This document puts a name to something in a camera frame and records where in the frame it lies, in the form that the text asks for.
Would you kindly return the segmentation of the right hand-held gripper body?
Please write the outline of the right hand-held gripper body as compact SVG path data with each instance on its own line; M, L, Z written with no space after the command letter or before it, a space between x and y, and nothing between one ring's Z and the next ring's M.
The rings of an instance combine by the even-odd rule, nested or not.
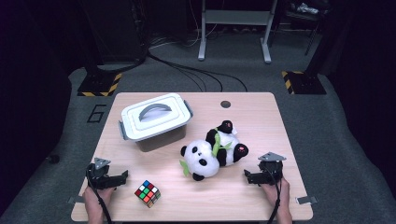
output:
M283 161L285 159L274 152L268 152L259 157L263 184L274 185L283 177Z

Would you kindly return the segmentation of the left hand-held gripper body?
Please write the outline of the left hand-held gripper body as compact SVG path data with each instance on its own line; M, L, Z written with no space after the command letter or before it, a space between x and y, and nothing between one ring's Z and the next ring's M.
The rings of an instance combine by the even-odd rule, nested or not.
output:
M88 185L94 189L108 189L110 187L109 160L95 158L94 163L90 163L86 169Z

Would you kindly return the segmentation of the colourful puzzle cube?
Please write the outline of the colourful puzzle cube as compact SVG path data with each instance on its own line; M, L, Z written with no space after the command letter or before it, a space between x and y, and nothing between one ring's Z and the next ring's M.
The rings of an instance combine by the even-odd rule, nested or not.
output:
M148 208L152 207L161 198L160 190L148 180L145 180L138 187L134 195Z

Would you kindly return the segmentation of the clear grey storage box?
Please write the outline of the clear grey storage box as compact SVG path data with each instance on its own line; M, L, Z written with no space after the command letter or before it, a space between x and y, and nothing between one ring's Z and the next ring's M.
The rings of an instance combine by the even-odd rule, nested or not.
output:
M134 142L132 140L131 141L136 143L141 151L149 152L151 150L157 149L159 147L164 147L184 138L186 135L186 125L184 127L176 128L175 130L168 133L163 133L159 136L150 137L147 140L142 140L140 142Z

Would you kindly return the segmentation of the panda plush toy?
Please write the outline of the panda plush toy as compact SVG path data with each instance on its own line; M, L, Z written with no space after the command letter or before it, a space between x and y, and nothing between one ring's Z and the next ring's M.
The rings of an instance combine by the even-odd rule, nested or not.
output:
M230 120L209 130L205 140L194 140L180 150L183 160L179 163L184 176L191 175L195 181L215 175L220 167L230 166L246 157L248 147L235 136L236 130Z

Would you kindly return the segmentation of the white lid with grey handle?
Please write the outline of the white lid with grey handle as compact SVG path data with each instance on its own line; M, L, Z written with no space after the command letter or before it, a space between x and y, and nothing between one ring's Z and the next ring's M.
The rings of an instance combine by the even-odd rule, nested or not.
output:
M119 126L124 140L140 142L184 127L192 117L187 101L177 93L167 93L125 107Z

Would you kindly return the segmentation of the person's left hand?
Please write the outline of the person's left hand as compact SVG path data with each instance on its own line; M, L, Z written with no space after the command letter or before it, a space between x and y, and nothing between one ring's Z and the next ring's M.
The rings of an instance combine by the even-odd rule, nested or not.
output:
M109 205L114 189L99 189L97 191L100 198L103 199L105 205ZM85 188L82 197L85 202L85 208L89 218L101 217L104 214L103 208L99 203L99 199L90 187Z

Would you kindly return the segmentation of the person's right hand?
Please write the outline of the person's right hand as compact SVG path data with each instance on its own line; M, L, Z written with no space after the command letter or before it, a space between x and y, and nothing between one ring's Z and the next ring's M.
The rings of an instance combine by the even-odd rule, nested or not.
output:
M286 214L290 210L290 183L282 178L277 185L262 184L265 196L272 206L276 205L276 200L279 199L279 207L277 212L279 214Z

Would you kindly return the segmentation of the black striped stand base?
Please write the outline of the black striped stand base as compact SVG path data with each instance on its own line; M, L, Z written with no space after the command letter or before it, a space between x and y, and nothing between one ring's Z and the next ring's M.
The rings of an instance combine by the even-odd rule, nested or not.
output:
M118 87L121 77L122 74L86 76L78 87L78 96L111 96Z
M281 75L289 94L326 94L317 76L301 71L282 71Z

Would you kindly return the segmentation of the black cabinet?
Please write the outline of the black cabinet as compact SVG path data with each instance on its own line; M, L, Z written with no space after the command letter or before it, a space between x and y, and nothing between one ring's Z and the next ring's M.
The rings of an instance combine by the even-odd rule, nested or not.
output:
M82 0L103 63L145 59L141 13L135 0Z

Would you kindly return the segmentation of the dark chair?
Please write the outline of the dark chair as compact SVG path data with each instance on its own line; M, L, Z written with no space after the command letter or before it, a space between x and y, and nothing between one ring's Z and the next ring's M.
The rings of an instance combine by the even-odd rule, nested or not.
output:
M301 13L296 11L296 5L306 3L310 7L319 10L317 15L308 13ZM304 27L305 30L310 30L310 40L308 42L305 55L308 54L313 40L316 36L321 22L325 19L326 15L331 11L332 6L330 0L278 0L275 14L274 32L276 32L283 19L290 22L295 22L298 26Z

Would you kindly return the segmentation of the grey cloth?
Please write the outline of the grey cloth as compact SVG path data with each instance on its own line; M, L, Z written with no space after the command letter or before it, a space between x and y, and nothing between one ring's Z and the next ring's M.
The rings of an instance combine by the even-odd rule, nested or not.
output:
M301 12L301 13L308 13L308 14L312 14L312 15L317 15L319 13L318 9L310 7L306 3L297 4L296 11Z

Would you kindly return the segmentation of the white metal stand frame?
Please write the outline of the white metal stand frame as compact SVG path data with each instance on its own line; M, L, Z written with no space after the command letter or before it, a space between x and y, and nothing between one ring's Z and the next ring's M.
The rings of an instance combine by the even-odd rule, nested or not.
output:
M273 20L276 14L278 0L270 0L271 8L267 11L249 11L249 10L224 10L224 9L207 9L206 0L202 0L201 8L201 42L198 51L198 60L205 59L206 49L206 26L208 24L235 24L235 25L257 25L265 27L264 37L261 38L262 55L264 62L272 62L269 51L269 36Z

